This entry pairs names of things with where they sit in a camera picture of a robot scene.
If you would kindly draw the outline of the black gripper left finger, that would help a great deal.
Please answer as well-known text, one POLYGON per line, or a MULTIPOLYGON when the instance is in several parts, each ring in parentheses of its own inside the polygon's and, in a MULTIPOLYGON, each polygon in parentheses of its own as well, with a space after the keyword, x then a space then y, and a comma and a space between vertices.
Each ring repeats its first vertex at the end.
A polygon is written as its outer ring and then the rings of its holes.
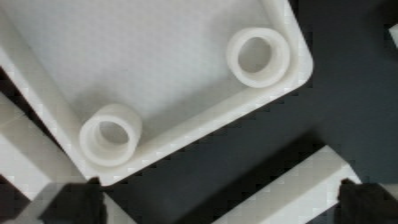
POLYGON ((43 224, 107 224, 100 179, 68 183, 39 215, 43 224))

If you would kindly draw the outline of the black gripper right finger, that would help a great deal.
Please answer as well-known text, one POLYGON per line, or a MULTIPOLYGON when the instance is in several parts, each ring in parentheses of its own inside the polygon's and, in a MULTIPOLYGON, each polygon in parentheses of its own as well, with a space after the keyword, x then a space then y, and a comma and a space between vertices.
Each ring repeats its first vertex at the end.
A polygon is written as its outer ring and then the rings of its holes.
POLYGON ((398 183, 341 181, 334 224, 398 224, 398 183))

